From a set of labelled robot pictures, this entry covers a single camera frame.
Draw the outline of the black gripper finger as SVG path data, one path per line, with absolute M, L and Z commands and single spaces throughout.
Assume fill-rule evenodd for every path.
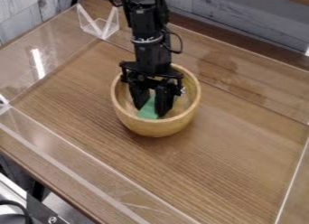
M 130 82 L 130 95 L 132 98 L 134 106 L 138 110 L 150 99 L 150 89 L 138 81 Z
M 175 97 L 175 85 L 171 83 L 160 84 L 155 88 L 154 110 L 159 117 L 163 117 L 173 108 Z

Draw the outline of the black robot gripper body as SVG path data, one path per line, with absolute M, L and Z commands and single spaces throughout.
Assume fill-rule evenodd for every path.
M 122 61 L 122 81 L 130 82 L 130 78 L 139 79 L 162 77 L 163 79 L 175 79 L 178 81 L 177 89 L 181 91 L 183 74 L 171 67 L 171 54 L 181 54 L 182 50 L 171 49 L 169 36 L 158 38 L 132 38 L 135 50 L 135 61 Z

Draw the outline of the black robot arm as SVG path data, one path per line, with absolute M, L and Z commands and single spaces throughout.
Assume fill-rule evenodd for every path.
M 182 94 L 183 74 L 171 65 L 171 54 L 181 54 L 179 35 L 167 28 L 166 0 L 110 0 L 123 7 L 135 61 L 122 61 L 120 80 L 128 84 L 130 95 L 138 110 L 146 105 L 154 91 L 154 112 L 163 117 Z

